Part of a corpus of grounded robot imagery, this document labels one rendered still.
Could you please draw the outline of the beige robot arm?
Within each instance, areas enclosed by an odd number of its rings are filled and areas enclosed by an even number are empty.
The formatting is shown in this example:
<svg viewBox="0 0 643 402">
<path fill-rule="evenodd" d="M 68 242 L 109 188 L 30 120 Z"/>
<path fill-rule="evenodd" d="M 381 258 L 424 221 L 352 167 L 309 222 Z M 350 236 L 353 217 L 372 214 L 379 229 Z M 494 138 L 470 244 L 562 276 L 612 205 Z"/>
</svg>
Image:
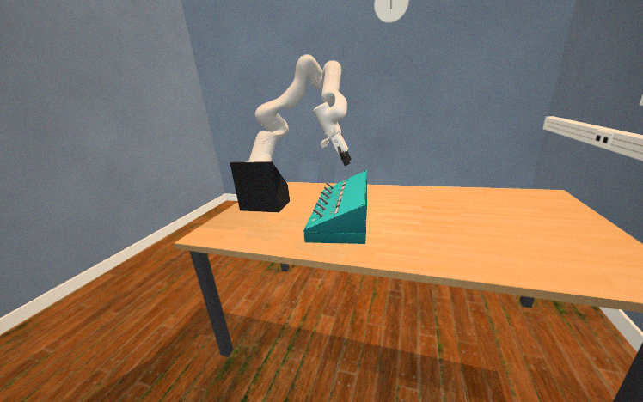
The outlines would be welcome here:
<svg viewBox="0 0 643 402">
<path fill-rule="evenodd" d="M 327 137 L 321 142 L 321 147 L 326 147 L 329 144 L 328 137 L 340 132 L 338 121 L 346 116 L 346 98 L 339 93 L 340 77 L 341 66 L 338 62 L 329 61 L 322 70 L 312 56 L 300 57 L 292 85 L 278 99 L 259 106 L 255 112 L 257 121 L 267 131 L 258 133 L 249 161 L 272 161 L 277 141 L 285 137 L 289 130 L 288 124 L 277 111 L 291 109 L 299 103 L 306 92 L 307 78 L 314 88 L 322 90 L 323 104 L 316 107 L 313 112 Z"/>
</svg>

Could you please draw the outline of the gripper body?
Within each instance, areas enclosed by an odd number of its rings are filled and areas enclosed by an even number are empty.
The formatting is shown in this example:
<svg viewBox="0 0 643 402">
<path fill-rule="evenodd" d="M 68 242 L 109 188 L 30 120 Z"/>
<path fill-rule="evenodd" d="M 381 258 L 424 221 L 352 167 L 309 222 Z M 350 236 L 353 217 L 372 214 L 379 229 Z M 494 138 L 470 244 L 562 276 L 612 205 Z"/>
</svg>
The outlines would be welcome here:
<svg viewBox="0 0 643 402">
<path fill-rule="evenodd" d="M 348 147 L 347 147 L 343 137 L 340 135 L 340 132 L 338 134 L 330 137 L 329 139 L 331 139 L 331 141 L 333 143 L 333 146 L 334 146 L 336 152 L 338 153 L 338 155 L 340 155 L 339 151 L 338 151 L 339 146 L 340 146 L 341 152 L 347 152 Z M 337 140 L 337 143 L 335 143 L 334 140 Z"/>
</svg>

